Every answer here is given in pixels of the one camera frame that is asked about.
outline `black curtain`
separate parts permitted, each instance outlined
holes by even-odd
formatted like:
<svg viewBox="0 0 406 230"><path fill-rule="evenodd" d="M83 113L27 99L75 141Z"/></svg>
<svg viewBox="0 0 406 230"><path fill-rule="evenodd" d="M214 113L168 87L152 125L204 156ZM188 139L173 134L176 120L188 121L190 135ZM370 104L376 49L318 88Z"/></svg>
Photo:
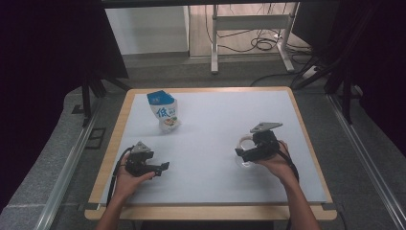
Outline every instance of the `black curtain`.
<svg viewBox="0 0 406 230"><path fill-rule="evenodd" d="M11 2L0 5L2 208L50 138L66 94L96 73L127 78L101 2Z"/></svg>
<svg viewBox="0 0 406 230"><path fill-rule="evenodd" d="M335 59L347 45L346 37L368 2L340 1L330 40L337 39L327 59ZM380 4L351 52L348 66L352 83L364 92L360 100L367 114L406 155L406 20L405 1Z"/></svg>

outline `metal frame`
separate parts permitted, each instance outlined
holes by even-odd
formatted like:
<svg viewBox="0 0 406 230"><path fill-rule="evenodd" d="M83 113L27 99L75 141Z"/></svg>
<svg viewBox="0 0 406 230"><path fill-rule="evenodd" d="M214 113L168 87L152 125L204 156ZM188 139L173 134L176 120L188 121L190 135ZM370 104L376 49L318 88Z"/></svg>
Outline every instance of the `metal frame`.
<svg viewBox="0 0 406 230"><path fill-rule="evenodd" d="M382 174L379 172L378 168L373 163L373 160L370 157L367 149L359 138L356 130L352 125L349 125L346 122L346 118L343 116L341 111L341 105L336 96L327 95L327 98L331 102L335 114L343 127L343 130L346 132L347 136L350 139L352 146L355 149L355 152L358 155L358 158L361 164L364 166L365 171L367 172L370 180L378 192L380 198L382 199L385 207L387 208L389 215L392 217L396 228L399 230L406 229L406 215L402 209L401 204L396 199L391 188L389 188Z"/></svg>
<svg viewBox="0 0 406 230"><path fill-rule="evenodd" d="M88 126L83 128L77 142L69 152L65 165L63 166L59 174L59 177L56 180L54 188L51 191L51 194L47 200L47 203L42 209L38 222L34 227L35 230L51 228L57 209L59 208L60 202L62 201L63 197L65 196L72 175L74 174L78 161L80 160L81 153L83 152L83 149L86 145L92 127L95 124L96 119L99 115L99 111L102 106L101 100L96 100L93 106L94 106L93 116L91 116Z"/></svg>
<svg viewBox="0 0 406 230"><path fill-rule="evenodd" d="M260 29L284 29L282 42L277 44L283 63L287 72L295 72L295 68L286 53L287 39L292 30L293 21L299 3L295 2L289 14L274 15L237 15L218 16L217 5L213 5L213 43L212 43L212 74L218 73L218 51L217 51L217 31L234 30L260 30Z"/></svg>

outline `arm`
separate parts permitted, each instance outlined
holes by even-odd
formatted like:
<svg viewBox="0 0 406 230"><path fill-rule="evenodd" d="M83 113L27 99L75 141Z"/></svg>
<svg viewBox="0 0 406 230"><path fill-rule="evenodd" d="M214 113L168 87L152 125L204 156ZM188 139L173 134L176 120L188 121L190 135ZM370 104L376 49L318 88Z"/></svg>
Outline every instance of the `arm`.
<svg viewBox="0 0 406 230"><path fill-rule="evenodd" d="M288 155L286 143L281 142L280 148L284 154ZM256 163L265 166L284 186L290 218L292 220L292 229L321 229L305 199L298 180L285 160L281 156L276 155L272 159L260 160Z"/></svg>
<svg viewBox="0 0 406 230"><path fill-rule="evenodd" d="M128 154L123 157L122 165L117 173L117 183L114 194L111 197L109 205L101 216L101 220L99 221L96 230L117 229L120 213L126 200L134 194L135 190L142 182L151 179L155 175L155 172L150 172L139 177L134 177L124 168L127 158Z"/></svg>

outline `wall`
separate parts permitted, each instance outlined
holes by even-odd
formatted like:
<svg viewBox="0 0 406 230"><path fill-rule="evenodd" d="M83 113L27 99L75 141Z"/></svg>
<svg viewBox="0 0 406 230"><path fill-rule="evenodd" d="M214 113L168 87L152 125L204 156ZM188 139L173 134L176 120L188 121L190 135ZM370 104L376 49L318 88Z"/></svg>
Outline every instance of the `wall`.
<svg viewBox="0 0 406 230"><path fill-rule="evenodd" d="M187 52L187 7L107 9L122 55Z"/></svg>

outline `wooden table edge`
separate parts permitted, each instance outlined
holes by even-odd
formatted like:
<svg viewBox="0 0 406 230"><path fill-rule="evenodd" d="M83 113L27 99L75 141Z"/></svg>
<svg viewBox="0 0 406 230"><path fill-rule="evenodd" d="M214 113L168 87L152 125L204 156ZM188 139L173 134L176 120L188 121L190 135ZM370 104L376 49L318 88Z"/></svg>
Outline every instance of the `wooden table edge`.
<svg viewBox="0 0 406 230"><path fill-rule="evenodd" d="M89 203L99 203L100 199L102 198L102 192L104 190L105 184L108 182L108 176L114 166L115 157L117 151L119 149L123 132L125 128L126 121L128 119L128 115L130 112L130 108L132 106L133 100L136 94L147 94L151 92L155 92L158 90L164 90L168 93L197 93L197 92L255 92L255 91L287 91L289 94L290 100L295 108L296 115L298 117L299 123L301 125L304 138L306 139L308 148L310 150L311 157L315 164L317 173L319 174L323 189L327 196L326 203L332 203L332 198L330 192L327 187L327 183L323 177L323 173L321 171L319 162L317 160L316 154L314 149L311 145L309 136L307 134L304 121L302 119L301 113L299 111L299 107L296 103L294 98L293 92L289 87L285 86L277 86L277 87L213 87L213 88L150 88L150 89L131 89L126 93L122 109L120 111L119 117L117 119L117 123L113 129L113 133L110 138L110 142L108 144L105 156L101 163L101 168L98 173L98 177L95 181L95 185L93 187L92 193L89 197ZM288 215L282 215L282 213L275 214L274 212L267 212L266 217L262 217L261 215L254 214L254 217L247 216L247 212L250 213L253 210L258 210L258 208L267 207L268 210L271 211L278 211L284 212L287 210L287 205L283 206L129 206L124 207L121 215L121 219L256 219L256 220L271 220L271 219L288 219ZM245 215L243 217L237 217L236 215L229 216L224 215L224 213L230 213L230 208L233 208L233 212L238 210ZM335 210L324 210L322 208L322 204L312 204L311 208L313 210L316 219L323 220L323 219L335 219L337 217L337 212ZM99 219L102 217L105 208L101 207L98 210L85 210L85 216L88 219ZM208 215L199 215L199 213L207 213Z"/></svg>

